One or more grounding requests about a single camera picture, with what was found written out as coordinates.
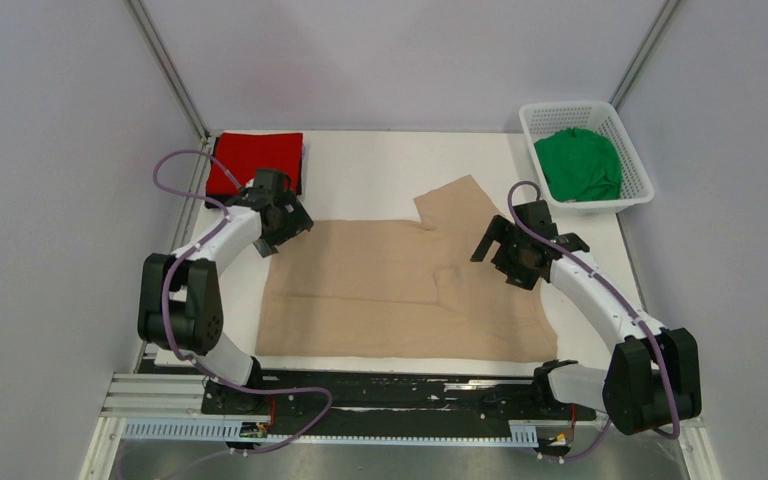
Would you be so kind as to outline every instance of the white tabletop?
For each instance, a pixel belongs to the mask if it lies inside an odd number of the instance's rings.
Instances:
[[[472,175],[506,216],[507,193],[518,180],[534,180],[522,134],[426,132],[304,132],[302,203],[317,220],[419,220],[414,197],[464,175]],[[533,199],[528,188],[519,203]],[[199,209],[200,235],[217,213]],[[560,217],[561,233],[575,232],[599,265],[633,303],[639,296],[616,215]],[[225,334],[243,351],[254,352],[269,259],[247,248],[219,279]],[[499,284],[505,281],[499,274]],[[610,351],[578,309],[551,284],[541,288],[543,309],[558,334],[558,358],[607,368]],[[260,357],[264,368],[328,369],[406,373],[531,375],[538,364],[461,359],[357,357]],[[158,365],[178,365],[161,350]]]

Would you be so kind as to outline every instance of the tan fabric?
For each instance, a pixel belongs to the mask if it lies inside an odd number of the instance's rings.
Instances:
[[[469,262],[499,214],[475,180],[414,202],[421,222],[317,221],[284,244],[269,268],[256,353],[555,358],[539,290],[505,284],[489,262]]]

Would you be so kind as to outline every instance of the red cloth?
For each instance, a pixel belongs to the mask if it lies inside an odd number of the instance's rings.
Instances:
[[[216,143],[214,156],[222,162],[245,187],[258,168],[280,170],[290,176],[291,187],[301,193],[302,146],[301,133],[248,135],[223,133]],[[237,189],[218,165],[210,168],[205,187],[208,196],[236,195]]]

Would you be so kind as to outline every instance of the white plastic basket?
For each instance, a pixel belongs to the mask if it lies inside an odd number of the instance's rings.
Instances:
[[[638,203],[652,200],[655,191],[640,157],[628,138],[619,115],[605,102],[532,103],[519,109],[528,154],[537,172],[543,197],[553,212],[559,214],[616,213]],[[607,137],[614,144],[622,164],[623,182],[618,200],[595,202],[559,202],[552,197],[543,168],[537,159],[534,142],[570,127],[586,128]]]

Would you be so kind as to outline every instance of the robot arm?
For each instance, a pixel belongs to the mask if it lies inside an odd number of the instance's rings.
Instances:
[[[152,254],[143,264],[140,293],[140,338],[169,349],[163,325],[163,281],[173,262],[193,250],[175,271],[170,292],[186,291],[186,300],[169,300],[169,316],[181,353],[237,385],[247,385],[257,361],[222,333],[224,317],[219,277],[240,252],[254,245],[263,257],[313,227],[287,176],[260,169],[251,186],[232,198],[227,223],[203,244],[196,240],[170,255]],[[208,231],[213,230],[222,219]]]
[[[600,272],[590,248],[575,234],[559,235],[544,201],[514,207],[529,229],[552,243],[575,252],[593,272],[574,260],[536,241],[502,216],[496,216],[473,254],[482,261],[492,243],[498,242],[491,262],[506,274],[507,283],[527,290],[539,278],[555,285],[595,327],[608,348],[613,349],[607,370],[589,368],[573,361],[553,361],[535,371],[552,400],[575,403],[608,414],[617,429],[630,435],[671,421],[667,395],[660,375],[669,375],[679,418],[699,415],[702,404],[696,341],[685,329],[668,330],[658,320],[637,309],[632,318],[605,286],[610,280]],[[654,352],[639,320],[655,332],[666,364],[666,372],[653,370]]]

